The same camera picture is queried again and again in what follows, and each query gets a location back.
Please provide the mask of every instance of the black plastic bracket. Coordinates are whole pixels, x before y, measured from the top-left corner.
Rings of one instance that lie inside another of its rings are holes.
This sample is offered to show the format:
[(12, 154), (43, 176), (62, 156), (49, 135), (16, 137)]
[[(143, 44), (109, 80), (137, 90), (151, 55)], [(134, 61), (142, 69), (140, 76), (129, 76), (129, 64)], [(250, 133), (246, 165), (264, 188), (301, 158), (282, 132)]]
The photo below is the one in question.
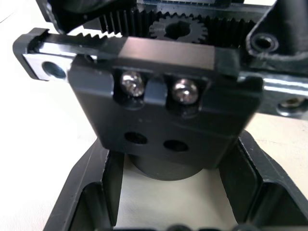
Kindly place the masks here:
[[(97, 140), (73, 167), (44, 231), (115, 226), (123, 161), (124, 154), (104, 149)], [(308, 201), (248, 132), (241, 134), (219, 170), (238, 223), (262, 230), (307, 230)]]
[(44, 231), (105, 230), (116, 225), (124, 154), (97, 140), (71, 170)]
[(306, 75), (308, 2), (277, 0), (246, 37), (251, 68)]

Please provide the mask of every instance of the black plastic part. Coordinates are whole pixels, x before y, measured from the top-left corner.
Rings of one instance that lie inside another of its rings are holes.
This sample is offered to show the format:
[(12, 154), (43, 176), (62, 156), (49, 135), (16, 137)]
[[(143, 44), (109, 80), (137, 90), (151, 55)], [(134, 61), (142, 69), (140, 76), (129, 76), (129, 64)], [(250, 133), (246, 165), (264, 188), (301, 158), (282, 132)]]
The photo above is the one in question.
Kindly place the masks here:
[(240, 135), (219, 171), (237, 222), (308, 229), (307, 199), (248, 132)]
[(23, 54), (33, 52), (33, 49), (49, 35), (48, 31), (48, 29), (34, 28), (28, 34), (21, 35), (13, 44), (15, 57), (33, 79), (38, 79), (38, 77), (25, 60)]
[[(213, 65), (213, 47), (140, 38), (115, 38), (108, 43), (111, 41), (113, 46), (105, 47), (120, 50), (117, 59), (91, 63), (78, 55), (68, 73), (69, 83), (103, 146), (137, 156), (216, 168), (257, 110), (262, 79), (252, 77), (238, 83), (236, 78), (220, 75), (219, 70), (213, 70), (221, 66), (217, 59)], [(136, 47), (142, 49), (130, 51)], [(156, 57), (150, 55), (150, 50), (155, 50)], [(166, 59), (170, 52), (185, 53), (189, 60), (178, 55), (173, 56), (176, 60)], [(200, 60), (204, 63), (196, 68)], [(237, 65), (231, 60), (229, 68), (235, 70), (230, 73), (237, 74)], [(172, 64), (181, 62), (186, 66)], [(147, 79), (140, 99), (127, 97), (119, 88), (119, 77), (128, 66)], [(182, 106), (168, 97), (170, 84), (182, 76), (189, 76), (200, 88), (200, 100), (195, 105)], [(128, 132), (143, 135), (147, 144), (127, 140)], [(184, 142), (188, 148), (175, 152), (164, 146), (166, 141)]]
[(116, 224), (124, 154), (97, 140), (71, 170), (44, 231), (106, 230)]
[(308, 2), (277, 0), (246, 38), (251, 68), (308, 73)]
[(233, 4), (227, 9), (175, 3), (162, 5), (163, 7), (161, 3), (138, 4), (137, 8), (113, 10), (102, 15), (100, 19), (84, 24), (84, 27), (108, 33), (121, 33), (126, 37), (150, 38), (149, 27), (153, 22), (169, 16), (189, 16), (200, 21), (208, 30), (208, 39), (201, 40), (201, 44), (238, 48), (244, 44), (246, 35), (268, 9), (267, 6), (242, 6), (241, 4)]
[[(123, 160), (124, 154), (108, 152), (97, 140), (73, 167), (44, 231), (110, 230), (115, 226)], [(250, 223), (233, 231), (307, 230), (308, 201), (248, 132), (241, 134), (219, 170), (236, 220)], [(190, 229), (181, 225), (168, 229), (173, 230)]]
[(52, 22), (60, 34), (91, 21), (113, 9), (126, 9), (135, 0), (37, 0), (47, 22)]
[(182, 180), (202, 170), (199, 167), (172, 163), (150, 157), (129, 155), (129, 158), (141, 172), (157, 180)]
[(154, 39), (188, 43), (206, 43), (208, 35), (204, 23), (184, 15), (160, 18), (150, 26), (149, 34)]

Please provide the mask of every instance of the gear teeth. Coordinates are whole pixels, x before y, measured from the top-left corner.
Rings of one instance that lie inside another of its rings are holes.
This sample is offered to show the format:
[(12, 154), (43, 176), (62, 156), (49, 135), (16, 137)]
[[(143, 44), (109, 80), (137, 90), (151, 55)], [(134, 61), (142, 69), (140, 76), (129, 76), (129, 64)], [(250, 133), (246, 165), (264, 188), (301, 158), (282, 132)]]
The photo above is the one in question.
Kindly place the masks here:
[[(181, 29), (186, 28), (185, 35), (181, 36)], [(204, 24), (199, 22), (198, 19), (192, 17), (182, 16), (166, 16), (153, 22), (149, 28), (151, 37), (161, 40), (175, 40), (188, 43), (201, 43), (205, 41), (206, 32), (204, 32)]]
[(83, 44), (81, 45), (87, 45), (87, 44), (101, 44), (107, 37), (107, 35), (99, 34), (99, 35), (94, 35), (92, 37), (91, 34), (86, 34), (84, 35), (83, 33), (79, 33), (76, 36), (74, 36), (77, 39), (82, 39)]
[(185, 15), (167, 12), (139, 11), (137, 8), (114, 11), (103, 15), (100, 18), (102, 31), (115, 34), (121, 33), (123, 36), (136, 36), (141, 38), (155, 38), (154, 29), (151, 25), (157, 25), (160, 19), (167, 18), (190, 18), (194, 23), (199, 21), (203, 24), (202, 32), (208, 33), (202, 44), (217, 47), (238, 48), (244, 43), (244, 39), (249, 31), (255, 26), (253, 21), (235, 20), (227, 18), (211, 18), (202, 15)]

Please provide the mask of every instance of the screw hole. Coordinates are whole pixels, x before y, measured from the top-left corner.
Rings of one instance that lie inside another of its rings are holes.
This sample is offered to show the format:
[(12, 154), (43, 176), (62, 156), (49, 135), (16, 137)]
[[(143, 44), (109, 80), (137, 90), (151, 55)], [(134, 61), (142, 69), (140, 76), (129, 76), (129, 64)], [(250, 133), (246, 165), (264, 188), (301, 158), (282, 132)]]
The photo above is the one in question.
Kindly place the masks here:
[(258, 52), (272, 52), (278, 49), (278, 40), (270, 34), (256, 34), (251, 40), (252, 47)]
[(308, 99), (294, 97), (278, 104), (277, 111), (282, 116), (300, 116), (308, 111)]
[(65, 71), (57, 64), (54, 64), (52, 62), (43, 62), (42, 68), (49, 76), (61, 79), (66, 77)]
[(170, 24), (166, 27), (165, 37), (173, 40), (177, 40), (180, 37), (184, 37), (191, 32), (190, 24), (179, 21), (177, 23)]
[(188, 151), (187, 144), (182, 141), (168, 140), (164, 142), (164, 147), (177, 153)]
[(127, 132), (124, 134), (124, 137), (127, 141), (135, 144), (146, 144), (148, 142), (145, 136), (136, 132)]

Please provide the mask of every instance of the belt teeth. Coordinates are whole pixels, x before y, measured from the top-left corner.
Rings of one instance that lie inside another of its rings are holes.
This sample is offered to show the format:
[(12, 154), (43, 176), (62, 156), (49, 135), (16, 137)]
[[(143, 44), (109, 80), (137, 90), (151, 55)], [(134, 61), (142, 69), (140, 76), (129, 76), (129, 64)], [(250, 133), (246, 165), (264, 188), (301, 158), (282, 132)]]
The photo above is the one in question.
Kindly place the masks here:
[[(123, 36), (135, 36), (142, 38), (152, 38), (149, 35), (149, 27), (160, 18), (174, 16), (161, 12), (153, 12), (138, 9), (128, 9), (122, 11), (110, 12), (100, 18), (102, 31), (115, 34), (121, 33)], [(208, 39), (206, 44), (217, 47), (238, 48), (243, 44), (246, 35), (254, 27), (255, 22), (245, 20), (235, 20), (227, 18), (210, 18), (201, 15), (184, 15), (180, 17), (192, 17), (198, 19), (208, 30)]]
[(83, 38), (83, 39), (89, 39), (90, 41), (96, 41), (96, 40), (102, 40), (107, 38), (107, 35), (103, 35), (103, 34), (91, 34), (91, 33), (87, 33), (85, 34), (85, 32), (83, 33), (79, 33), (76, 35), (77, 38)]

